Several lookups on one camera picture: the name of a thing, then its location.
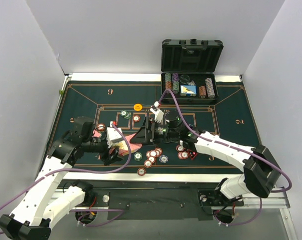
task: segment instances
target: red poker chip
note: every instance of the red poker chip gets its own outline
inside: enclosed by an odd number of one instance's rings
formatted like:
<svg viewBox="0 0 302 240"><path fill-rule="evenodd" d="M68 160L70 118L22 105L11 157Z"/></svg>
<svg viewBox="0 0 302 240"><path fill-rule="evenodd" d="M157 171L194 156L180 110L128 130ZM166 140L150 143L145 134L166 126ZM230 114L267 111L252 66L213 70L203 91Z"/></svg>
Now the red poker chip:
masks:
<svg viewBox="0 0 302 240"><path fill-rule="evenodd" d="M156 157L158 158L161 155L161 151L157 148L154 151L156 152Z"/></svg>
<svg viewBox="0 0 302 240"><path fill-rule="evenodd" d="M157 153L155 150L150 151L150 156L151 157L156 157Z"/></svg>
<svg viewBox="0 0 302 240"><path fill-rule="evenodd" d="M179 152L179 153L177 154L177 157L178 157L179 159L184 159L184 158L182 157L182 153L181 153L181 152Z"/></svg>
<svg viewBox="0 0 302 240"><path fill-rule="evenodd" d="M146 168L150 168L150 167L152 166L152 162L151 162L150 160L145 160L144 166L145 166Z"/></svg>
<svg viewBox="0 0 302 240"><path fill-rule="evenodd" d="M160 151L160 154L157 157L159 157L162 154L162 152L163 152L162 149L159 148L159 147L155 148L155 151Z"/></svg>
<svg viewBox="0 0 302 240"><path fill-rule="evenodd" d="M189 157L189 153L187 151L181 152L181 156L183 159L187 159Z"/></svg>
<svg viewBox="0 0 302 240"><path fill-rule="evenodd" d="M178 152L182 152L182 151L184 151L183 146L181 146L181 145L177 145L177 146L176 146L176 151L178 151Z"/></svg>
<svg viewBox="0 0 302 240"><path fill-rule="evenodd" d="M152 164L155 163L155 157L153 157L153 156L150 156L150 157L148 158L148 160L150 160Z"/></svg>
<svg viewBox="0 0 302 240"><path fill-rule="evenodd" d="M144 168L139 168L137 170L137 174L139 174L140 176L143 176L146 174L146 170Z"/></svg>
<svg viewBox="0 0 302 240"><path fill-rule="evenodd" d="M141 120L141 117L139 115L135 115L134 118L133 118L134 122L138 122L140 120Z"/></svg>
<svg viewBox="0 0 302 240"><path fill-rule="evenodd" d="M102 124L102 123L99 123L99 124L97 125L97 130L98 130L98 131L103 131L103 130L105 130L105 125Z"/></svg>

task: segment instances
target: orange chip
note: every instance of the orange chip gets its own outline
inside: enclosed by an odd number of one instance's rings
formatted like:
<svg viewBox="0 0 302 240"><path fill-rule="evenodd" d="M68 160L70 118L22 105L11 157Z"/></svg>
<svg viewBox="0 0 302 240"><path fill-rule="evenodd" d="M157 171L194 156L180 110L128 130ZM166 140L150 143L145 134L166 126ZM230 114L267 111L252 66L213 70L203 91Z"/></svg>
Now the orange chip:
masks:
<svg viewBox="0 0 302 240"><path fill-rule="evenodd" d="M136 105L134 105L133 109L136 110L136 111L141 111L142 110L142 105L137 103Z"/></svg>

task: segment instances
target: robotic arm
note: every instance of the robotic arm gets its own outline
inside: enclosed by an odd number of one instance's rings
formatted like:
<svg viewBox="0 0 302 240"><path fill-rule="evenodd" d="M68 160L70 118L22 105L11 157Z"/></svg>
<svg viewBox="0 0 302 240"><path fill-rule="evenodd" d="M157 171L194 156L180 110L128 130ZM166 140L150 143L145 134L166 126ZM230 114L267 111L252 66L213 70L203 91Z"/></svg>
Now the robotic arm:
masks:
<svg viewBox="0 0 302 240"><path fill-rule="evenodd" d="M150 110L154 113L154 118L145 118L143 126L131 139L131 143L150 145L179 141L185 149L211 155L240 169L243 172L242 175L225 178L218 184L213 196L217 203L224 205L248 193L253 193L261 198L269 196L281 174L249 154L259 155L279 168L267 147L263 145L256 148L241 146L189 125L201 138L189 131L176 110L164 115L159 109L158 102L155 102Z"/></svg>
<svg viewBox="0 0 302 240"><path fill-rule="evenodd" d="M105 165L122 160L118 157L118 148L113 148L123 140L118 132L110 126L100 137L94 137L93 130L93 120L78 117L74 120L73 130L53 143L36 181L42 177L45 179L29 190L10 215L4 214L0 218L0 228L7 237L14 240L48 239L51 229L71 209L93 203L93 186L78 180L62 197L48 205L66 172L46 176L55 170L72 168L88 152L100 153Z"/></svg>
<svg viewBox="0 0 302 240"><path fill-rule="evenodd" d="M280 173L249 154L254 153L263 157L278 167L265 146L259 145L256 148L240 146L194 126L187 127L176 111L164 115L159 109L158 102L150 110L154 113L154 118L148 116L145 118L141 129L130 140L131 143L157 145L180 142L185 149L212 155L243 172L240 176L225 178L217 185L212 198L218 206L236 201L239 196L247 193L254 193L261 198L269 196ZM71 209L78 205L88 206L93 203L95 197L93 186L78 180L62 197L48 205L66 172L59 171L51 175L48 173L72 168L76 161L88 152L100 153L100 159L105 165L122 160L118 156L118 148L114 146L123 139L112 128L112 122L100 137L93 136L93 129L93 120L78 117L74 121L73 130L67 131L53 143L36 181L45 178L29 190L10 215L1 216L0 228L6 236L14 240L48 239L51 229Z"/></svg>

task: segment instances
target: black carrying case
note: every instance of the black carrying case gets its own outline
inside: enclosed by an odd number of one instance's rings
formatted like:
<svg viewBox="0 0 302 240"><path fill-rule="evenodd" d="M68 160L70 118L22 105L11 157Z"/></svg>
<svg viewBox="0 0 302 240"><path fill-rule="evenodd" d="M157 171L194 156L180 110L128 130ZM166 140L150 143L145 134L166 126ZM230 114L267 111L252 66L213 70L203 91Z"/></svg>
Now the black carrying case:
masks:
<svg viewBox="0 0 302 240"><path fill-rule="evenodd" d="M161 85L162 93L165 91L165 74L186 74L190 81L196 84L196 96L181 96L179 92L174 94L179 104L211 104L217 101L218 91L216 88L215 71L220 58L223 43L220 40L172 40L162 42L161 61ZM211 78L215 92L215 98L200 98L199 86L205 86L205 79ZM173 98L167 93L162 103L174 103Z"/></svg>

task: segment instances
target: stack of poker chips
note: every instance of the stack of poker chips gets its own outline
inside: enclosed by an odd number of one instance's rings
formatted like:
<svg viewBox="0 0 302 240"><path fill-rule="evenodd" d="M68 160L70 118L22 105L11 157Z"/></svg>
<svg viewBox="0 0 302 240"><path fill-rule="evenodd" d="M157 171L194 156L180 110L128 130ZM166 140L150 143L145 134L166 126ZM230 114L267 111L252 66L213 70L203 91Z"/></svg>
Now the stack of poker chips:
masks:
<svg viewBox="0 0 302 240"><path fill-rule="evenodd" d="M209 97L209 99L214 99L215 93L214 93L212 79L211 78L205 79L205 85L206 85L207 96Z"/></svg>
<svg viewBox="0 0 302 240"><path fill-rule="evenodd" d="M123 110L123 111L121 111L121 116L124 117L125 119L129 119L130 113Z"/></svg>
<svg viewBox="0 0 302 240"><path fill-rule="evenodd" d="M202 99L206 98L206 88L205 88L205 86L200 86L199 87L199 96Z"/></svg>
<svg viewBox="0 0 302 240"><path fill-rule="evenodd" d="M172 91L174 94L177 94L179 92L179 75L177 73L173 73L173 87Z"/></svg>
<svg viewBox="0 0 302 240"><path fill-rule="evenodd" d="M165 89L172 89L172 77L170 73L165 74Z"/></svg>

